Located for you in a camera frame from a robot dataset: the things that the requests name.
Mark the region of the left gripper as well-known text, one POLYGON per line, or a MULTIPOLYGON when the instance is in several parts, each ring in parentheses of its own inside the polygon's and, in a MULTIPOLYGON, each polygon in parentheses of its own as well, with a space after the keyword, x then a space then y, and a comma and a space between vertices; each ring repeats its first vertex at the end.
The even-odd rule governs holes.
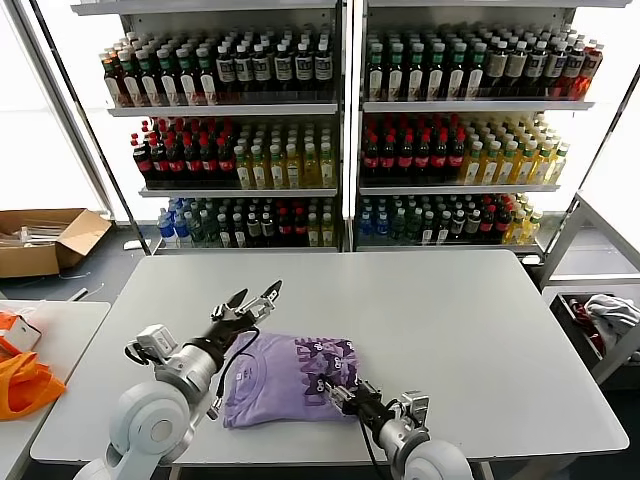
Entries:
POLYGON ((211 326, 203 335, 203 350, 213 359, 223 359, 237 337, 251 330, 256 321, 264 321, 275 309, 283 281, 270 285, 260 296, 243 303, 243 289, 217 305, 211 313, 211 326))

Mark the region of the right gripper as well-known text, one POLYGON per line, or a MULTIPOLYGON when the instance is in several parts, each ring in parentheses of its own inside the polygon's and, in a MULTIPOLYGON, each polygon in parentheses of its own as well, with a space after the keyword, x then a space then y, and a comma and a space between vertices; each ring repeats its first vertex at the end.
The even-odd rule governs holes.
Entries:
POLYGON ((370 429, 381 429, 395 418, 395 413, 381 402, 381 391, 368 381, 342 386, 325 381, 331 403, 345 415, 356 416, 370 429))

